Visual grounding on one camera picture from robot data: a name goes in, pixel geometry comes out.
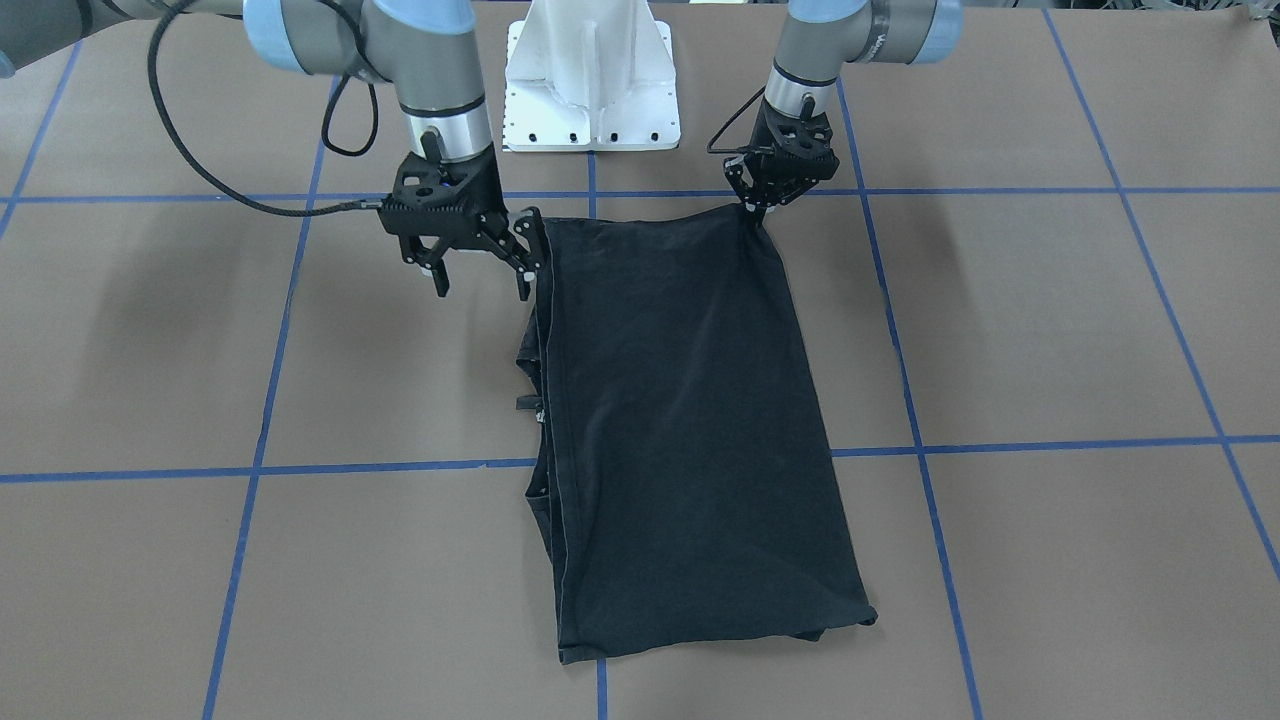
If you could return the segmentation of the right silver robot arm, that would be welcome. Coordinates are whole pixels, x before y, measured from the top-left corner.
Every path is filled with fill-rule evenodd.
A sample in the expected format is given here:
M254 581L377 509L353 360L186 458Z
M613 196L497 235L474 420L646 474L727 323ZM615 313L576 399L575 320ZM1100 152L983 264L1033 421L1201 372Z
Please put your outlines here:
M291 217L233 190L201 164L172 119L159 79L159 53L182 15L238 20L269 65L334 76L370 88L389 85L410 128L410 150L390 192L310 210L311 217L372 210L394 236L403 263L419 266L439 296L451 281L449 251L486 252L515 273L527 300L545 256L540 214L506 208L492 136L476 18L467 1L5 1L3 76L129 20L155 20L146 74L165 133L192 170L224 196L257 211Z

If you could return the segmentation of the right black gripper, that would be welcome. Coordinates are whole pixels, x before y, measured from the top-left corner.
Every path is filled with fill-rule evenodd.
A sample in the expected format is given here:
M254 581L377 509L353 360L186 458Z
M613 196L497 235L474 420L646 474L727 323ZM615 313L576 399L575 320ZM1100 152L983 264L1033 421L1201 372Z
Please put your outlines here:
M425 268L438 297L451 291L443 256L456 250L511 265L518 299L529 301L549 255L547 227L536 206L513 214L509 227L508 218L493 146L458 161L406 154L378 209L384 231L398 240L399 260Z

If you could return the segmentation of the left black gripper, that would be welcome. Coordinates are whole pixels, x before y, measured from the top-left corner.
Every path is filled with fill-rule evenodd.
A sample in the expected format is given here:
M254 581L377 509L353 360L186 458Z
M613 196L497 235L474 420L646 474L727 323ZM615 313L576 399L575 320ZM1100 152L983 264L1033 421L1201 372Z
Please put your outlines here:
M759 236L776 208L790 205L829 181L840 167L828 117L804 100L799 117L762 100L748 143L726 149L724 178L739 199L748 228Z

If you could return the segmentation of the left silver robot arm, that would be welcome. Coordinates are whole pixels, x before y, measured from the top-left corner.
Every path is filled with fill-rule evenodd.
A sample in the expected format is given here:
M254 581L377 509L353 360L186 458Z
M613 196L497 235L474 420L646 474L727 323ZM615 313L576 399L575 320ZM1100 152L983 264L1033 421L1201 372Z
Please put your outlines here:
M827 114L837 79L850 64L933 64L956 47L961 1L791 1L771 73L735 114L755 109L748 142L707 151L724 156L730 187L755 224L833 178Z

